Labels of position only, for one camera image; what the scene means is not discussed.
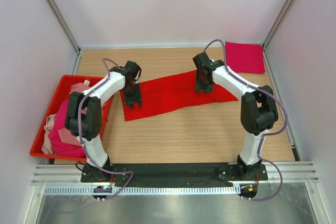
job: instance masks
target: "white wall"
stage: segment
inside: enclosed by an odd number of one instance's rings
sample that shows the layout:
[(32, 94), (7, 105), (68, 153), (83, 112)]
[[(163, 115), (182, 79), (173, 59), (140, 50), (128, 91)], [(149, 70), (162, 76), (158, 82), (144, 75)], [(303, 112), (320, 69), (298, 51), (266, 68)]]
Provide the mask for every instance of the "white wall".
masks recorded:
[(336, 0), (296, 0), (267, 48), (300, 155), (313, 161), (334, 218), (335, 43)]
[(0, 223), (23, 223), (30, 157), (60, 77), (75, 58), (45, 0), (0, 0)]
[(285, 0), (56, 0), (81, 47), (264, 42)]

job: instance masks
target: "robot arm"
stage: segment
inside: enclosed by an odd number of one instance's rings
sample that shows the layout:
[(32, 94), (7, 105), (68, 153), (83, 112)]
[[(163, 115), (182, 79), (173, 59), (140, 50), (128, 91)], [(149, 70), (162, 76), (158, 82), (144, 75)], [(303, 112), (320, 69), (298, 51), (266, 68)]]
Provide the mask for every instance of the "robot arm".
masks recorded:
[[(124, 101), (127, 106), (133, 108), (134, 103), (141, 106), (140, 87), (136, 79), (138, 74), (139, 76), (141, 74), (139, 65), (128, 61), (124, 67), (113, 67), (110, 69), (110, 73), (90, 89), (83, 93), (73, 92), (70, 95), (65, 127), (70, 130), (72, 135), (79, 138), (79, 103), (85, 95), (90, 93), (82, 108), (87, 109), (86, 114), (81, 114), (82, 137), (88, 156), (100, 167), (106, 169), (110, 167), (110, 159), (103, 149), (99, 136), (102, 124), (101, 107), (119, 90), (123, 92)], [(95, 169), (95, 165), (89, 157), (87, 157), (87, 163), (90, 166), (88, 169), (100, 172)]]
[[(240, 77), (230, 67), (227, 67), (227, 70), (221, 60), (210, 60), (205, 52), (195, 56), (193, 61), (197, 67), (196, 92), (212, 92), (215, 83), (227, 89), (241, 102), (240, 121), (246, 130), (246, 135), (244, 147), (237, 157), (237, 168), (242, 178), (254, 176), (261, 165), (258, 156), (261, 137), (268, 133), (278, 120), (275, 101), (251, 88), (250, 86), (257, 87), (257, 85)], [(245, 81), (248, 86), (237, 81), (232, 75)], [(269, 86), (261, 89), (273, 94)]]

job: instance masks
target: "magenta cloth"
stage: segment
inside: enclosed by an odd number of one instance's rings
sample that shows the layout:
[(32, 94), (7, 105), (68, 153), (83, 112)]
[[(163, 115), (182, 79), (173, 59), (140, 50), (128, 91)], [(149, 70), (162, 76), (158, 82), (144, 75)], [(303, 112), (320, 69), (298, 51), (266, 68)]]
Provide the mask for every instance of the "magenta cloth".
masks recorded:
[(262, 46), (225, 42), (227, 65), (237, 73), (265, 73)]
[(59, 107), (55, 116), (54, 127), (49, 133), (49, 139), (53, 147), (53, 151), (62, 156), (84, 157), (84, 150), (81, 146), (63, 143), (60, 139), (58, 131), (65, 128), (65, 117), (67, 114), (69, 100), (64, 100)]

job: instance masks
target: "white strip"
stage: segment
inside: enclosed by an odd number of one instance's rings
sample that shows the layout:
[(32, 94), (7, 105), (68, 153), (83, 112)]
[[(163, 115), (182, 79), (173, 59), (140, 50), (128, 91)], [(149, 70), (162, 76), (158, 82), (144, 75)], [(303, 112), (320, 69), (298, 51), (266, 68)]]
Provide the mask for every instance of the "white strip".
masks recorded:
[[(102, 193), (93, 193), (97, 186), (48, 186), (44, 195), (102, 195)], [(113, 187), (111, 195), (117, 192), (120, 187)], [(127, 187), (120, 196), (134, 195), (218, 195), (218, 194), (240, 194), (239, 184), (233, 187), (211, 187), (211, 188), (140, 188)]]

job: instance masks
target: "beige cloth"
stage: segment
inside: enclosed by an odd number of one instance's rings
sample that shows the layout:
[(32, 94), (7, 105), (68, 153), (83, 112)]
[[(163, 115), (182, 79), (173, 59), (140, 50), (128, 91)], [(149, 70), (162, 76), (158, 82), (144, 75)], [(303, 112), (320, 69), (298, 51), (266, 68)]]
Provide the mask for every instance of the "beige cloth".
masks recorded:
[(56, 114), (52, 114), (52, 115), (48, 116), (47, 120), (46, 120), (46, 125), (43, 127), (44, 130), (46, 131), (44, 133), (44, 142), (43, 142), (43, 146), (41, 148), (41, 150), (44, 154), (53, 154), (54, 153), (53, 149), (52, 149), (52, 146), (51, 146), (51, 141), (50, 141), (48, 135), (49, 135), (49, 132), (54, 127), (55, 116), (56, 116)]

